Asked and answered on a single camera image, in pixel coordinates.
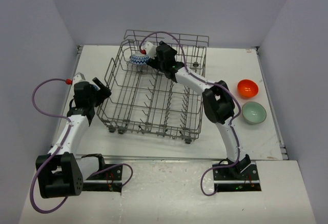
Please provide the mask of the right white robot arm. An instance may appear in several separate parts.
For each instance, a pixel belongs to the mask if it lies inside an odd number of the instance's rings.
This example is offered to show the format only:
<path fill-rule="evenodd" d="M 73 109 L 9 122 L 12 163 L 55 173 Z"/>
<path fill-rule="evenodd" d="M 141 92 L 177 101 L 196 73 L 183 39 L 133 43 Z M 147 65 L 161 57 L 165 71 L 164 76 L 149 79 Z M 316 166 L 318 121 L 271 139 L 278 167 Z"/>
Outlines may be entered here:
<path fill-rule="evenodd" d="M 236 98 L 224 81 L 212 82 L 192 71 L 186 63 L 175 59 L 177 51 L 161 41 L 158 46 L 146 42 L 143 46 L 150 60 L 147 65 L 163 73 L 167 79 L 191 89 L 202 97 L 207 119 L 218 128 L 227 153 L 227 165 L 217 171 L 229 174 L 233 179 L 241 179 L 251 164 L 250 157 L 242 152 L 233 120 L 237 117 L 235 107 L 241 112 Z"/>

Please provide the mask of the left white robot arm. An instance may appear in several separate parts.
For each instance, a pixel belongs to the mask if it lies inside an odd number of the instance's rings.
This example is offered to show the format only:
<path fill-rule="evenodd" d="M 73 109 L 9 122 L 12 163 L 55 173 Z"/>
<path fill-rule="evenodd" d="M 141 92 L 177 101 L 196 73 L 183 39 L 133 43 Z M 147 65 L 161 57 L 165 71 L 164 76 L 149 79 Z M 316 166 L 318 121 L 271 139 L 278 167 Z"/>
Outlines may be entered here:
<path fill-rule="evenodd" d="M 106 175 L 106 166 L 101 154 L 89 154 L 80 160 L 75 158 L 80 141 L 91 125 L 95 108 L 111 95 L 111 90 L 98 78 L 92 82 L 76 75 L 65 83 L 73 86 L 73 100 L 64 116 L 66 125 L 57 143 L 45 155 L 36 159 L 35 180 L 38 181 L 42 198 L 78 196 L 84 180 L 92 176 L 102 179 Z"/>

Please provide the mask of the orange bowl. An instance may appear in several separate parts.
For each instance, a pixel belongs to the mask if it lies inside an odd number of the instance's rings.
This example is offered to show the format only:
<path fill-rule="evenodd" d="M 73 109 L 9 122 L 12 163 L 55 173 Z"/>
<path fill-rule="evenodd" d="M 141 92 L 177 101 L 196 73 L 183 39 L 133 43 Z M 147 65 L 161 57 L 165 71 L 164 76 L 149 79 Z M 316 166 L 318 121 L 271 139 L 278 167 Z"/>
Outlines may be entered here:
<path fill-rule="evenodd" d="M 237 84 L 237 91 L 243 98 L 253 98 L 258 94 L 259 87 L 254 81 L 243 79 Z"/>

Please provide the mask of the blue zigzag patterned bowl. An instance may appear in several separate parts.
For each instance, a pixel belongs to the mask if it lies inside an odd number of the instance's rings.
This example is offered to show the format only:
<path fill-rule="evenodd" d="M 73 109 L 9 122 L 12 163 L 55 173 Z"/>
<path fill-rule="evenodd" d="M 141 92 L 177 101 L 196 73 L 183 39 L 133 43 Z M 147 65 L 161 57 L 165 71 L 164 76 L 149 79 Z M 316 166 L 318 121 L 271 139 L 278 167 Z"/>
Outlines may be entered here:
<path fill-rule="evenodd" d="M 145 66 L 149 61 L 149 56 L 147 54 L 142 54 L 140 52 L 136 52 L 131 55 L 130 63 L 136 66 Z"/>

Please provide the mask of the mint green flower bowl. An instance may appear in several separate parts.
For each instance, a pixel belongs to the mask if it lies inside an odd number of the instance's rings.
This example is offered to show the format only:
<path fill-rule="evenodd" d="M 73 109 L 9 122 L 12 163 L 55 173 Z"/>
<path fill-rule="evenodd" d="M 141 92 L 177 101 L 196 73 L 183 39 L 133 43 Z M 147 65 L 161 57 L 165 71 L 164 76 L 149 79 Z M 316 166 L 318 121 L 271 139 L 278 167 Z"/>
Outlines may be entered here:
<path fill-rule="evenodd" d="M 261 104 L 249 101 L 242 106 L 242 116 L 248 124 L 257 125 L 266 120 L 267 112 Z"/>

